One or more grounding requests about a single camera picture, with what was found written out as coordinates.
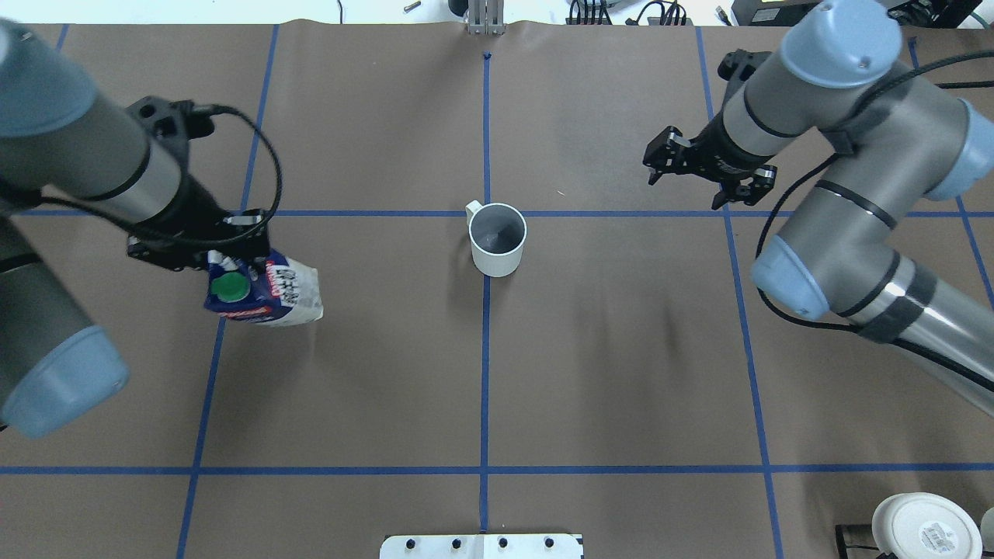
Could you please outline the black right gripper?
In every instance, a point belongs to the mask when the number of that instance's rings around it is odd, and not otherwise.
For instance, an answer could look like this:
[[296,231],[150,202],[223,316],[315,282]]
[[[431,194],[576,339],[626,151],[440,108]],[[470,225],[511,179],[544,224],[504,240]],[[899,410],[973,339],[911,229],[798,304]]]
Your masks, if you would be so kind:
[[770,156],[752,155],[739,148],[723,127],[705,127],[696,137],[684,137],[677,127],[664,128],[646,146],[643,166],[649,168],[649,186],[665,175],[695,175],[718,185],[711,209],[763,200],[777,181]]

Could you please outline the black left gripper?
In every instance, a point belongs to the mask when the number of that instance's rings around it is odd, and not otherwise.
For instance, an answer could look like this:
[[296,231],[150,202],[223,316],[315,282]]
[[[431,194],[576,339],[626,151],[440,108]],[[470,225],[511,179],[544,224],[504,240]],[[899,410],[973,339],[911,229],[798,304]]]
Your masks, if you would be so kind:
[[208,269],[208,252],[213,250],[260,272],[271,252],[269,225],[264,223],[269,217],[263,209],[227,211],[199,182],[185,182],[166,209],[139,223],[167,240],[132,234],[127,255],[178,272]]

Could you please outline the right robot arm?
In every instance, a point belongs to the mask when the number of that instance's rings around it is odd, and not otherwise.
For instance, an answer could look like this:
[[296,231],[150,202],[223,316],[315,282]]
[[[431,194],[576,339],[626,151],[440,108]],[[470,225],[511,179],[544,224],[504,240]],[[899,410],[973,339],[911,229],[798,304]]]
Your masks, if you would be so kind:
[[725,100],[688,139],[668,127],[647,145],[650,182],[718,184],[711,205],[753,205],[770,159],[809,130],[832,145],[791,218],[757,245],[750,276],[789,321],[836,328],[915,355],[931,375],[992,413],[992,311],[899,254],[888,236],[919,199],[951,200],[992,170],[992,123],[899,60],[902,32],[877,1],[823,1],[773,53],[728,57]]

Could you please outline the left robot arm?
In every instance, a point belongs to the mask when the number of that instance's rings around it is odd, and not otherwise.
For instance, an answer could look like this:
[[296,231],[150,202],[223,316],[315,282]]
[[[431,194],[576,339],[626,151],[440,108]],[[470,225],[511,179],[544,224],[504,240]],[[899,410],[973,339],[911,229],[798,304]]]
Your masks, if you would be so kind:
[[280,202],[224,209],[196,179],[189,146],[241,110],[146,96],[121,106],[36,30],[2,20],[2,428],[39,439],[128,385],[127,361],[81,302],[70,268],[114,229],[150,266],[208,268],[209,255],[262,268]]

